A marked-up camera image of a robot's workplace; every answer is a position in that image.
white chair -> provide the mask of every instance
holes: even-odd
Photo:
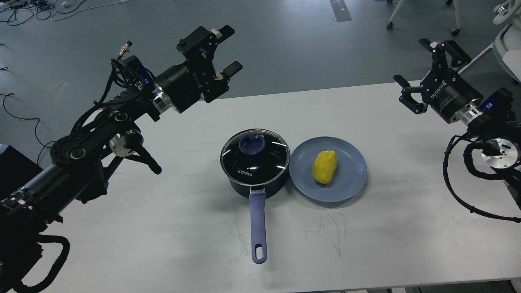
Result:
[[[495,25],[506,26],[495,40],[479,53],[472,61],[458,71],[461,75],[482,59],[490,51],[494,51],[498,62],[512,76],[512,81],[521,81],[521,0],[510,0],[494,8]]]
[[[387,0],[387,3],[392,3],[393,0]],[[453,0],[446,0],[445,4],[451,5]],[[394,27],[394,19],[398,15],[398,12],[402,8],[403,4],[405,3],[405,0],[400,0],[398,2],[398,5],[396,5],[396,8],[394,9],[394,12],[391,15],[391,18],[389,18],[389,23],[387,24],[387,29],[392,30]],[[454,11],[456,12],[456,28],[452,30],[451,35],[456,36],[460,33],[461,29],[461,9],[460,9],[460,0],[454,0]]]

gray floor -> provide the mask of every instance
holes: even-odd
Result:
[[[84,7],[113,2],[89,0]],[[175,46],[197,26],[231,25],[236,34],[219,46],[215,66],[222,69],[233,60],[244,65],[224,96],[239,97],[392,82],[395,74],[421,79],[431,60],[418,39],[454,39],[475,56],[501,29],[492,24],[492,9],[503,1],[462,1],[463,29],[457,37],[450,35],[454,8],[443,0],[407,1],[392,31],[386,25],[398,1],[345,2],[352,21],[336,22],[327,0],[133,0],[63,21],[31,19],[17,27],[0,23],[0,43],[6,43],[0,47],[0,67],[9,67],[0,71],[0,93],[15,92],[6,101],[12,113],[41,117],[38,133],[47,142],[66,135],[101,96],[108,60],[127,40],[134,43],[132,54],[159,73],[182,62]],[[7,17],[0,14],[1,20]],[[23,13],[18,17],[24,19]],[[521,93],[493,54],[463,77],[484,96],[499,87]],[[521,102],[515,103],[521,109]],[[12,144],[36,161],[41,147],[33,128],[32,121],[0,112],[0,143]],[[40,165],[49,163],[44,152]],[[501,286],[494,291],[496,283],[490,284],[487,292],[505,292]],[[449,292],[447,288],[426,287],[424,292]]]

black cable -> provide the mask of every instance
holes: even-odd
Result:
[[[18,10],[20,10],[21,8],[6,8],[6,9],[4,9],[3,11],[8,10],[8,9],[9,9],[9,10],[13,10],[13,13],[9,16],[9,18],[7,18],[7,20],[0,20],[0,22],[6,22],[6,23],[7,23],[9,26],[11,26],[11,27],[15,27],[15,26],[22,25],[22,24],[26,23],[29,19],[31,19],[31,18],[34,17],[34,13],[33,13],[30,9],[22,9],[22,10],[27,10],[27,11],[29,11],[29,12],[31,13],[31,16],[30,16],[28,19],[26,19],[26,20],[24,20],[24,21],[22,21],[22,22],[20,22],[20,23],[17,23],[17,24],[15,24],[15,25],[11,25],[11,24],[10,24],[11,22],[16,22],[16,21],[17,21],[17,12],[18,12]]]
[[[9,114],[9,116],[11,117],[14,117],[16,119],[20,119],[20,120],[36,120],[36,125],[34,126],[34,136],[36,137],[36,140],[38,140],[38,143],[40,143],[41,146],[43,146],[44,148],[49,148],[48,146],[46,146],[45,144],[43,144],[40,139],[38,138],[38,134],[36,133],[36,129],[38,128],[38,124],[40,123],[41,119],[40,118],[22,118],[22,117],[18,117],[18,116],[15,116],[13,114],[11,114],[7,108],[5,107],[5,99],[8,97],[8,96],[12,96],[14,95],[15,93],[8,93],[8,94],[0,94],[2,96],[4,96],[4,100],[2,101],[2,106],[4,107],[4,110],[7,114]]]
[[[150,77],[152,77],[152,79],[156,79],[156,76],[152,73],[152,71],[150,71],[148,68],[145,68],[146,72],[148,72],[148,74],[150,74]]]
[[[18,281],[16,285],[13,286],[14,291],[16,292],[22,292],[22,293],[36,293],[41,292],[45,288],[47,288],[56,278],[58,273],[60,272],[61,268],[64,266],[65,261],[67,260],[67,256],[69,255],[70,251],[70,242],[67,240],[67,238],[63,236],[51,236],[51,235],[38,235],[36,237],[36,241],[38,243],[58,243],[63,246],[60,255],[58,258],[54,261],[53,265],[51,266],[51,269],[49,270],[49,273],[47,276],[38,284],[34,286],[26,286],[22,283],[22,281]]]
[[[40,162],[40,156],[42,155],[43,150],[48,148],[47,145],[49,145],[52,142],[56,142],[56,140],[50,141],[50,142],[46,143],[44,147],[42,147],[42,149],[40,150],[40,153],[38,154],[38,158],[36,159],[36,165],[38,165]]]
[[[98,109],[101,109],[104,106],[103,102],[107,98],[108,92],[110,91],[112,83],[114,82],[115,76],[116,76],[116,67],[113,65],[112,70],[110,71],[110,75],[108,76],[107,84],[105,85],[105,90],[103,91],[103,94],[102,94],[100,100],[97,102],[94,102],[94,106],[92,106],[92,108],[87,110],[85,113],[83,113],[83,115],[80,116],[80,118],[78,118],[78,120],[76,120],[76,123],[74,123],[74,126],[72,127],[71,133],[80,129],[83,126],[83,124],[85,123],[85,121],[92,115],[92,113],[94,113]]]
[[[449,144],[447,145],[447,150],[445,151],[445,157],[443,159],[443,179],[445,180],[445,185],[447,185],[447,188],[450,191],[450,193],[452,194],[452,196],[455,198],[455,200],[457,202],[459,202],[462,206],[467,208],[471,213],[476,213],[478,215],[481,215],[481,216],[484,216],[484,217],[487,217],[487,218],[500,219],[500,220],[505,220],[505,221],[512,221],[512,222],[516,222],[516,223],[521,223],[521,218],[518,218],[518,217],[505,217],[505,216],[499,216],[499,215],[496,215],[496,214],[485,212],[483,210],[480,210],[480,209],[476,208],[475,206],[472,206],[472,205],[468,204],[467,202],[465,202],[464,200],[462,200],[461,198],[459,198],[456,195],[456,193],[454,192],[454,189],[452,189],[452,186],[451,186],[451,183],[450,183],[450,180],[449,180],[449,155],[451,154],[451,152],[454,149],[454,147],[456,147],[456,145],[461,140],[470,141],[470,140],[468,140],[468,133],[465,133],[462,136],[453,136],[451,138],[451,140],[449,141]]]
[[[74,8],[73,10],[71,10],[71,11],[67,11],[67,12],[59,12],[58,9],[57,9],[57,10],[56,10],[56,13],[59,13],[59,14],[69,14],[69,13],[72,13],[72,12],[78,10],[78,8],[80,8],[80,6],[81,6],[83,3],[85,3],[85,1],[87,1],[87,0],[83,0],[82,2],[80,2],[80,4],[78,4],[78,6],[77,6],[76,8]]]

blue handle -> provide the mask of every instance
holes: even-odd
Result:
[[[250,194],[250,217],[252,222],[252,259],[254,263],[261,264],[266,261],[266,220],[264,218],[265,193]],[[257,249],[262,250],[259,258]]]

yellow object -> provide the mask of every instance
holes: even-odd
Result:
[[[333,180],[333,174],[337,169],[337,164],[337,153],[334,151],[320,152],[311,168],[313,178],[322,184],[330,183],[331,180]]]

